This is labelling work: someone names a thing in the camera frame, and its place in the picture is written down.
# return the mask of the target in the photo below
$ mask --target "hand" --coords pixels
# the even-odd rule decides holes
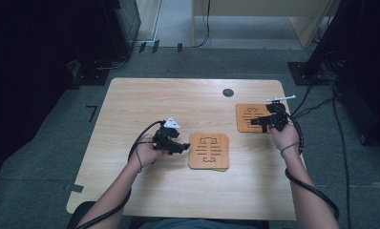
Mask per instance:
[[[269,126],[268,128],[273,137],[274,144],[280,151],[300,140],[294,126],[290,124],[285,124],[285,128],[281,132],[277,131],[273,126]],[[294,148],[298,152],[298,147],[299,145],[296,144],[291,148]]]
[[[159,157],[167,154],[165,150],[154,150],[152,138],[145,137],[137,145],[131,155],[130,162],[137,163],[142,168],[154,163]]]

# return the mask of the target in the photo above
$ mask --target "light wood tabletop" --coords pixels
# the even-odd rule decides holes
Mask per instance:
[[[234,94],[224,96],[225,89]],[[277,80],[114,79],[75,181],[83,190],[71,192],[68,212],[97,200],[127,163],[138,135],[172,116],[181,126],[176,142],[188,143],[193,133],[227,135],[229,168],[192,170],[188,151],[166,155],[138,175],[124,215],[295,220],[285,163],[271,135],[237,130],[236,104],[266,104],[281,96]]]

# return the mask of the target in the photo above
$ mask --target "person's left hand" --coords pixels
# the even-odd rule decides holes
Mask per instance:
[[[135,161],[139,163],[140,161],[142,168],[145,168],[165,154],[167,154],[167,151],[165,150],[154,150],[154,147],[152,145],[152,138],[145,137],[138,143],[137,148],[131,155],[130,162]]]

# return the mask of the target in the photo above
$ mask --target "white plastic part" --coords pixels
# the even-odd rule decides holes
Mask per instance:
[[[273,101],[280,101],[280,100],[288,100],[288,99],[291,99],[291,98],[295,98],[295,95],[289,96],[289,97],[274,97],[272,99],[268,98],[266,101],[267,102],[273,102]]]
[[[174,128],[174,129],[180,128],[180,125],[175,120],[173,120],[173,117],[169,117],[169,119],[166,120],[163,126],[166,128]]]

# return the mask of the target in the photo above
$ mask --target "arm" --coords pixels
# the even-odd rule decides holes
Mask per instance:
[[[279,150],[285,149],[299,140],[296,130],[289,124],[281,132],[270,127],[270,132]],[[285,149],[282,156],[285,159],[287,170],[294,177],[315,187],[300,158],[298,144]],[[290,181],[290,185],[295,215],[300,228],[339,228],[336,219],[322,199],[293,181]]]
[[[141,142],[152,142],[152,138],[144,138]],[[166,152],[162,150],[154,150],[152,148],[152,143],[138,144],[137,149],[134,151],[127,165],[122,169],[112,185],[83,217],[78,226],[117,207],[130,191],[137,174],[141,170],[141,165],[142,167],[150,165],[164,153]],[[103,221],[93,225],[91,228],[117,228],[123,210],[124,208]]]

